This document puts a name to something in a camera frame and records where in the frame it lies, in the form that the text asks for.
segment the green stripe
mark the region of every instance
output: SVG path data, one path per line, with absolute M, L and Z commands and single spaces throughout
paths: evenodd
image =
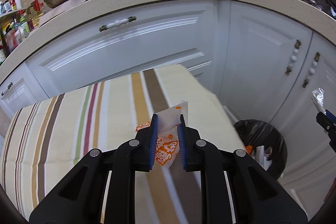
M 18 165 L 18 168 L 19 168 L 18 169 L 18 192 L 19 192 L 19 196 L 20 196 L 19 201 L 20 201 L 20 205 L 21 205 L 21 212 L 20 213 L 22 215 L 24 215 L 24 208 L 23 208 L 23 199 L 21 198 L 21 170 L 22 170 L 21 167 L 22 167 L 23 159 L 25 157 L 26 145 L 27 145 L 30 129 L 32 127 L 32 124 L 34 123 L 34 120 L 35 120 L 35 117 L 36 117 L 36 114 L 38 112 L 38 109 L 39 109 L 40 105 L 41 105 L 41 102 L 38 102 L 37 106 L 36 106 L 36 108 L 34 110 L 34 114 L 33 114 L 32 118 L 31 118 L 31 123 L 29 124 L 28 130 L 26 131 L 26 136 L 25 136 L 25 140 L 24 140 L 24 146 L 22 148 L 21 160 L 20 160 L 19 165 Z
M 91 85 L 88 86 L 88 88 L 87 88 L 86 95 L 85 95 L 85 101 L 84 101 L 83 108 L 82 108 L 82 114 L 81 114 L 81 119 L 80 119 L 79 128 L 78 128 L 78 136 L 77 136 L 77 143 L 76 143 L 75 159 L 73 161 L 74 164 L 77 164 L 77 162 L 79 161 L 79 157 L 80 157 L 80 152 L 81 152 L 81 147 L 82 147 L 81 143 L 82 143 L 82 135 L 83 135 L 85 113 L 86 113 L 88 102 L 89 102 L 91 88 L 92 88 Z

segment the silver bolt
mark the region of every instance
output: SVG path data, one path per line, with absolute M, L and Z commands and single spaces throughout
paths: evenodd
M 198 140 L 198 141 L 196 141 L 196 144 L 198 146 L 205 146 L 207 144 L 207 142 L 205 140 Z
M 130 146 L 137 146 L 139 144 L 139 141 L 138 140 L 130 140 L 129 143 L 128 143 Z
M 244 157 L 246 155 L 246 152 L 243 149 L 238 149 L 236 151 L 237 156 Z
M 98 149 L 92 149 L 90 151 L 90 156 L 91 157 L 97 157 L 99 155 L 100 151 Z

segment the black trash bag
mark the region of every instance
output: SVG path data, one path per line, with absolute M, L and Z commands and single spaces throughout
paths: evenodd
M 284 138 L 274 126 L 260 120 L 243 120 L 234 124 L 245 146 L 252 145 L 253 149 L 263 145 L 265 149 L 272 147 L 272 160 L 267 172 L 277 180 L 285 169 L 287 147 Z

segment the white cabinet door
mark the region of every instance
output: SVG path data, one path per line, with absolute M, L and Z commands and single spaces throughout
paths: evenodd
M 238 120 L 269 122 L 299 74 L 311 34 L 308 28 L 284 16 L 232 3 L 221 103 Z M 297 39 L 301 46 L 296 62 L 291 73 L 285 75 Z
M 20 108 L 48 99 L 26 63 L 22 63 L 0 86 L 0 105 L 12 118 Z
M 317 52 L 319 61 L 313 64 Z M 310 68 L 315 65 L 315 73 L 309 75 L 308 72 L 313 71 Z M 310 76 L 310 81 L 303 88 L 307 76 Z M 296 193 L 310 217 L 322 205 L 321 197 L 327 194 L 336 177 L 335 152 L 329 146 L 328 135 L 316 122 L 318 111 L 310 98 L 311 92 L 317 88 L 324 90 L 324 107 L 335 114 L 336 47 L 314 33 L 300 75 L 271 122 L 282 133 L 288 150 L 280 182 L 286 190 Z
M 184 61 L 211 89 L 216 13 L 216 0 L 169 1 L 127 9 L 65 34 L 28 63 L 50 97 L 163 63 Z M 130 16 L 136 16 L 136 21 L 99 32 L 100 26 Z M 202 67 L 208 69 L 198 73 Z

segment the striped tablecloth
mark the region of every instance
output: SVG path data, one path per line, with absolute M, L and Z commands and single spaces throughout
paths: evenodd
M 243 148 L 215 95 L 181 65 L 169 65 L 74 90 L 20 109 L 0 158 L 0 182 L 18 210 L 32 210 L 92 148 L 116 149 L 153 113 L 189 102 L 188 126 L 219 149 Z M 201 223 L 198 173 L 177 156 L 167 170 L 136 173 L 137 223 Z

